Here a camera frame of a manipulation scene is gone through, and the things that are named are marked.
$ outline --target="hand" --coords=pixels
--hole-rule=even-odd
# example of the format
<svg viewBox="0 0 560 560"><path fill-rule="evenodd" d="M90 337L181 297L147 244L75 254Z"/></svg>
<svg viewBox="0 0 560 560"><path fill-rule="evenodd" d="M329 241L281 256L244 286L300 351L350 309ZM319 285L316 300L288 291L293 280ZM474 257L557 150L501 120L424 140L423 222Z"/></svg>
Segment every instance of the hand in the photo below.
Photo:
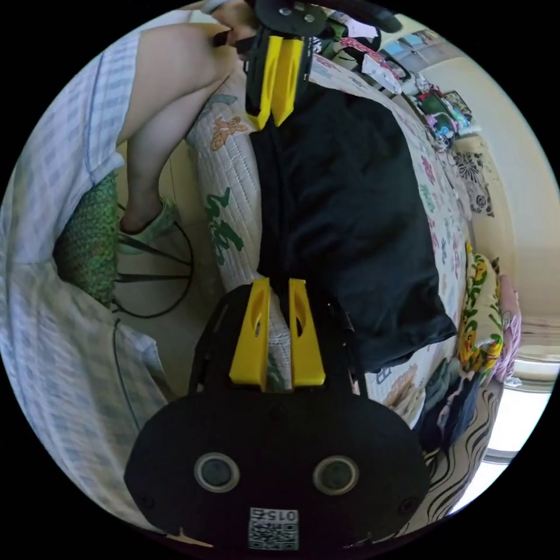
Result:
<svg viewBox="0 0 560 560"><path fill-rule="evenodd" d="M212 17L229 27L227 44L234 47L238 41L254 37L260 24L251 6L244 0L230 0L212 12Z"/></svg>

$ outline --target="black towel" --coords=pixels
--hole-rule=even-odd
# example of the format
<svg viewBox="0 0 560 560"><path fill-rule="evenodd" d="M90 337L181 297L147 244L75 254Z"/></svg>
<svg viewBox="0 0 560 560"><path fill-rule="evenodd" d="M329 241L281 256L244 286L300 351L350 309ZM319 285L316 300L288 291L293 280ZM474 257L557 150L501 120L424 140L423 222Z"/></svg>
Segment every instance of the black towel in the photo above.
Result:
<svg viewBox="0 0 560 560"><path fill-rule="evenodd" d="M367 372L456 328L439 297L428 219L405 136L381 104L308 84L276 128L251 135L262 191L259 273L287 318L289 278L348 312Z"/></svg>

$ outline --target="pink cloth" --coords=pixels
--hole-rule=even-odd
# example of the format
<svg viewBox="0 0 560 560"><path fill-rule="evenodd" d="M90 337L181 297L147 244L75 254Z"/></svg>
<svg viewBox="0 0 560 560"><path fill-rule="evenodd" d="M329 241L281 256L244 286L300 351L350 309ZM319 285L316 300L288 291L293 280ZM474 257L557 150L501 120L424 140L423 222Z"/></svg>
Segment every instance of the pink cloth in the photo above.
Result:
<svg viewBox="0 0 560 560"><path fill-rule="evenodd" d="M513 375L515 356L521 343L521 310L519 298L510 278L506 274L500 277L500 312L503 323L503 348L489 378L495 377L501 383Z"/></svg>

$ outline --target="shorts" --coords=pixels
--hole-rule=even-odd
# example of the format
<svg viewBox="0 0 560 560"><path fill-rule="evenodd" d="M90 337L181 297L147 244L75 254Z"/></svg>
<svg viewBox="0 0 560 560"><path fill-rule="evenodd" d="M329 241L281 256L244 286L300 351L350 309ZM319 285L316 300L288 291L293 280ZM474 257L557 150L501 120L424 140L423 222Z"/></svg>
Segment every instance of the shorts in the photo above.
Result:
<svg viewBox="0 0 560 560"><path fill-rule="evenodd" d="M0 353L16 399L60 469L91 500L148 530L123 473L166 405L155 342L65 284L55 242L84 193L124 161L138 33L85 66L31 133L0 210Z"/></svg>

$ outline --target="picture frame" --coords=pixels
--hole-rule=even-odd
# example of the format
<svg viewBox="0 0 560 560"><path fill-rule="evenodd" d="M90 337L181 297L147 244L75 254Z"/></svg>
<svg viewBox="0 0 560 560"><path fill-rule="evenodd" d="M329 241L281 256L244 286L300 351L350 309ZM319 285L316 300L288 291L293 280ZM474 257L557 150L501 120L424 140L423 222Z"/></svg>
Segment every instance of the picture frame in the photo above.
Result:
<svg viewBox="0 0 560 560"><path fill-rule="evenodd" d="M440 36L435 31L431 29L423 29L422 31L417 31L415 33L426 45L431 45L440 39Z"/></svg>
<svg viewBox="0 0 560 560"><path fill-rule="evenodd" d="M456 91L444 93L443 98L445 99L445 101L450 103L453 107L456 107L459 111L461 111L469 121L473 119L473 115L472 115L473 112L470 110L469 106L465 103L463 98Z"/></svg>

